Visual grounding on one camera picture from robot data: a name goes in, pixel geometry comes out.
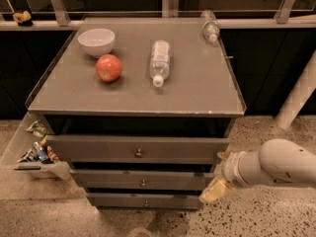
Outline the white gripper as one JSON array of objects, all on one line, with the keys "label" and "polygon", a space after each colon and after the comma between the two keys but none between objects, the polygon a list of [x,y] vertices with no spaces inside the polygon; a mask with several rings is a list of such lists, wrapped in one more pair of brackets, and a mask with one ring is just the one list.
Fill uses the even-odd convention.
[{"label": "white gripper", "polygon": [[217,153],[220,161],[214,169],[214,179],[199,196],[202,203],[210,203],[227,196],[231,192],[231,188],[246,189],[250,187],[240,171],[240,161],[245,155],[245,151]]}]

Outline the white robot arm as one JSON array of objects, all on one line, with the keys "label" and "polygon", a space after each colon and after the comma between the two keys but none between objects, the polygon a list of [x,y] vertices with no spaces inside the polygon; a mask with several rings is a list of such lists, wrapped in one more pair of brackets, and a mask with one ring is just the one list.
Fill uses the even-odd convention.
[{"label": "white robot arm", "polygon": [[[316,51],[276,115],[277,126],[289,128],[315,89]],[[199,196],[202,203],[256,185],[316,186],[316,154],[286,139],[268,140],[253,152],[220,152],[218,157],[214,178]]]}]

